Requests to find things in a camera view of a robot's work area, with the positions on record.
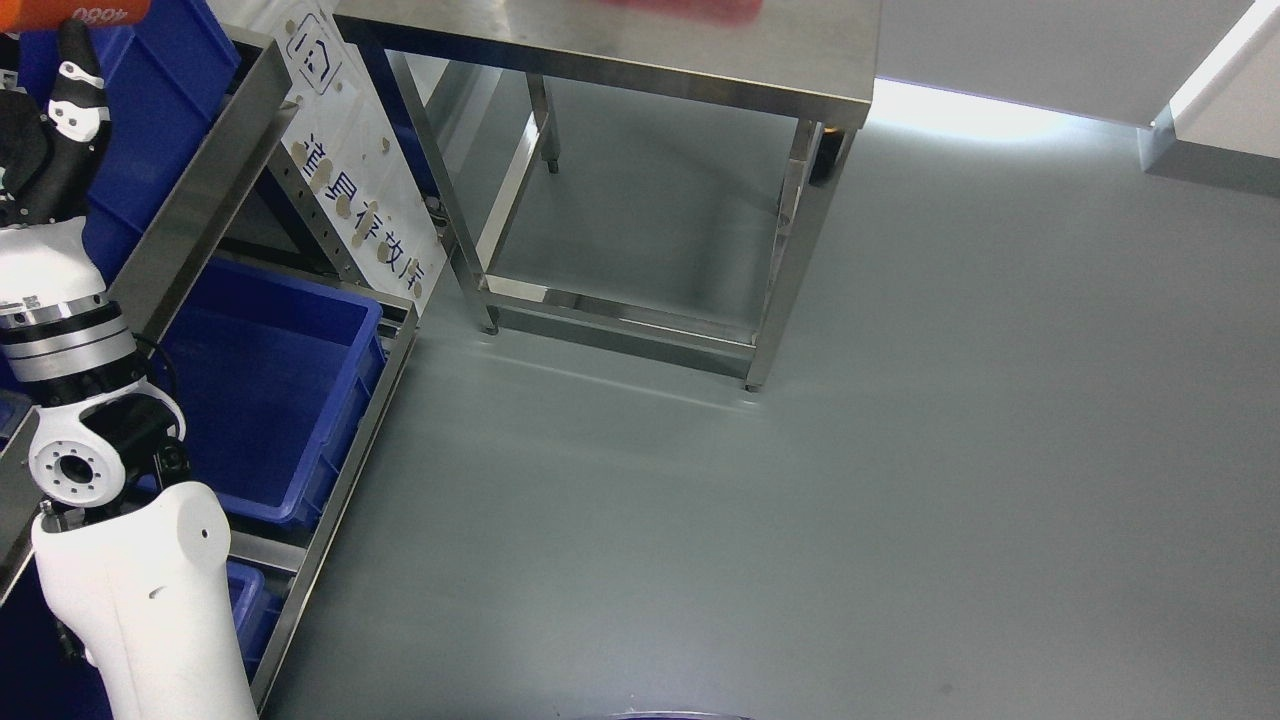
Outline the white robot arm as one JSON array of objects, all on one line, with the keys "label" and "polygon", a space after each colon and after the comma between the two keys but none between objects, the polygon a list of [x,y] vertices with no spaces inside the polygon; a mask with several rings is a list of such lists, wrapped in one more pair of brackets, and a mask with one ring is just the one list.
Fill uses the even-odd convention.
[{"label": "white robot arm", "polygon": [[35,401],[31,543],[46,605],[115,719],[253,719],[229,600],[230,528],[186,452],[186,418],[101,295],[3,305],[3,352]]}]

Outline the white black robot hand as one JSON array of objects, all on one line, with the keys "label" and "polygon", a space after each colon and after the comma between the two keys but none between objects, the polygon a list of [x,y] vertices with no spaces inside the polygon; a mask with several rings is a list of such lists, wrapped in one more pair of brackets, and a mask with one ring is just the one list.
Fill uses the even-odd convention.
[{"label": "white black robot hand", "polygon": [[45,104],[3,91],[3,315],[105,291],[84,251],[88,191],[113,132],[88,26],[58,27],[60,60]]}]

